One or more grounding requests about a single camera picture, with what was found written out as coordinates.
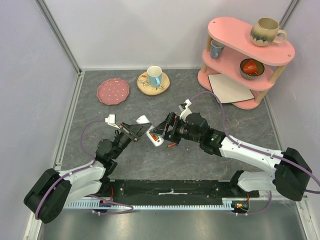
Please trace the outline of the white remote control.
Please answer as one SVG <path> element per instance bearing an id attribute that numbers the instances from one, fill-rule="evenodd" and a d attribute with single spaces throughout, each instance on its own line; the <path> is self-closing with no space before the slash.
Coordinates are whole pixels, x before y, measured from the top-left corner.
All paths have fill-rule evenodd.
<path id="1" fill-rule="evenodd" d="M 141 115 L 136 122 L 138 124 L 146 124 L 146 123 L 150 123 L 149 119 L 145 116 L 145 115 Z M 151 126 L 149 127 L 149 129 L 146 131 L 145 135 L 149 138 L 149 140 L 152 142 L 152 144 L 155 147 L 159 147 L 163 144 L 164 139 L 161 136 L 158 136 L 156 134 L 152 134 L 150 131 L 154 128 L 154 125 L 151 124 Z"/>

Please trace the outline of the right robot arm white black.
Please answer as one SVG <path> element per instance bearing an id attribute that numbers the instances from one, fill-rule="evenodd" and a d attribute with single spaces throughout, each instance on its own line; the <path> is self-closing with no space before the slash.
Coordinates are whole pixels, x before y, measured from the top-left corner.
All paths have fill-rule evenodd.
<path id="1" fill-rule="evenodd" d="M 289 147 L 281 151 L 242 143 L 211 128 L 199 113 L 179 117 L 171 112 L 151 133 L 176 144 L 181 139 L 193 141 L 207 154 L 239 160 L 259 168 L 260 172 L 238 170 L 233 175 L 229 191 L 235 197 L 251 191 L 277 191 L 299 202 L 311 178 L 310 167 L 296 149 Z"/>

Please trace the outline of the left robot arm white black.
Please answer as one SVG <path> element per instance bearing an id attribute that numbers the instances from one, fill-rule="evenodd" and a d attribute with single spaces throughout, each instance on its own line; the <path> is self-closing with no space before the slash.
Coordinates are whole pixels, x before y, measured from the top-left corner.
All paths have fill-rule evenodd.
<path id="1" fill-rule="evenodd" d="M 93 194 L 106 196 L 110 191 L 108 176 L 117 166 L 116 158 L 131 142 L 140 140 L 151 125 L 150 122 L 122 122 L 115 130 L 113 140 L 99 141 L 91 162 L 65 171 L 47 169 L 24 197 L 24 205 L 37 220 L 47 224 L 70 203 Z"/>

